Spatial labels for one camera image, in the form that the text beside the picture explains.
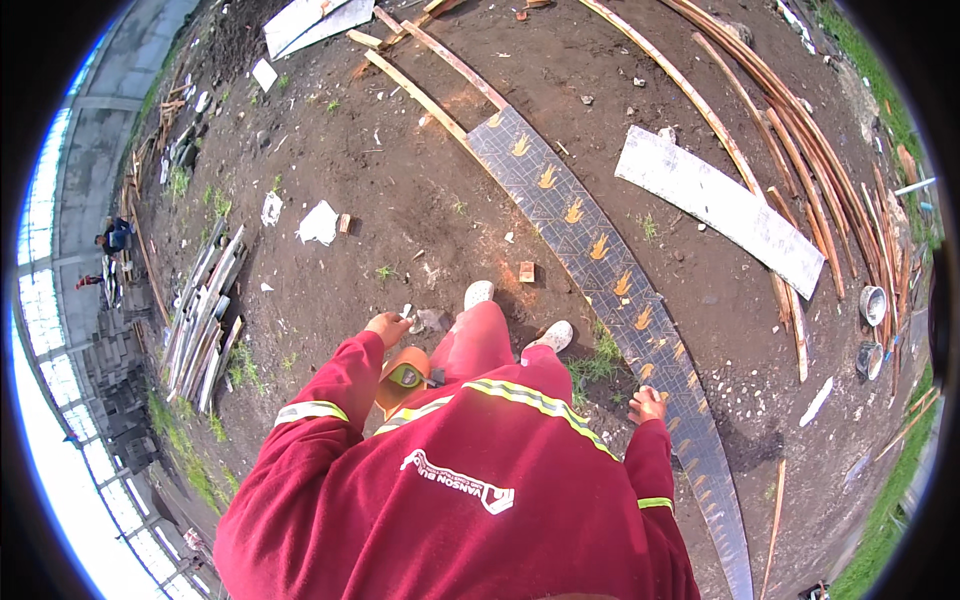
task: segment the pants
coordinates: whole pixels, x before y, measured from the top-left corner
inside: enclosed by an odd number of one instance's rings
[[[127,236],[133,233],[130,223],[127,223],[120,217],[113,219],[113,231],[108,235],[107,243],[113,248],[123,250],[127,246]]]
[[[510,333],[503,311],[493,300],[480,302],[457,315],[457,322],[430,357],[430,366],[444,369],[444,383],[463,383],[503,367],[536,372],[537,389],[548,396],[570,401],[570,374],[549,346],[533,346],[514,362]]]

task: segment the sky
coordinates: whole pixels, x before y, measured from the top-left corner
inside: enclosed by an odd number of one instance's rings
[[[106,600],[155,598],[156,584],[120,535],[96,492],[81,451],[63,442],[12,329],[13,372],[23,425],[47,501],[68,542]]]

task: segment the white shoe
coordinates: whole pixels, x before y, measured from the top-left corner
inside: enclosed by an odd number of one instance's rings
[[[527,344],[524,349],[532,348],[533,346],[550,346],[556,354],[566,348],[572,339],[573,325],[571,325],[569,321],[557,321],[550,325],[550,328],[546,330],[546,333],[544,333],[542,337]]]
[[[493,283],[486,280],[474,281],[464,294],[464,311],[486,300],[493,300]]]

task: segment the white board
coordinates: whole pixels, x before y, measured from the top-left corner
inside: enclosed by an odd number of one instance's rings
[[[627,132],[615,174],[723,233],[810,300],[824,256],[736,181],[636,125]]]
[[[294,0],[263,26],[270,60],[366,23],[372,13],[373,0]]]

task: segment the reflective stripe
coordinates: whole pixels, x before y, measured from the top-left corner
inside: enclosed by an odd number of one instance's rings
[[[519,402],[532,406],[544,413],[548,417],[559,417],[565,420],[574,431],[588,438],[593,445],[610,455],[615,461],[619,460],[613,456],[600,437],[593,433],[587,427],[587,420],[573,412],[573,409],[563,400],[557,400],[550,396],[545,396],[537,390],[511,381],[494,381],[492,379],[477,379],[469,381],[463,385],[465,388],[472,388],[478,392],[483,392],[489,396],[500,396],[507,398],[511,402]]]
[[[670,512],[673,513],[673,502],[670,501],[670,498],[643,498],[636,502],[636,507],[640,509],[648,509],[654,506],[668,506]]]
[[[281,408],[280,412],[276,415],[274,427],[281,423],[292,423],[295,420],[305,419],[307,417],[335,417],[349,422],[344,411],[340,410],[340,407],[333,402],[310,400]]]
[[[446,406],[446,404],[453,399],[453,396],[446,396],[442,398],[437,398],[436,400],[425,404],[420,408],[404,408],[398,410],[394,413],[390,420],[380,425],[380,428],[376,430],[374,436],[380,435],[381,433],[386,433],[388,431],[393,431],[401,425],[405,425],[412,420],[417,420],[424,415],[429,415],[433,411]]]

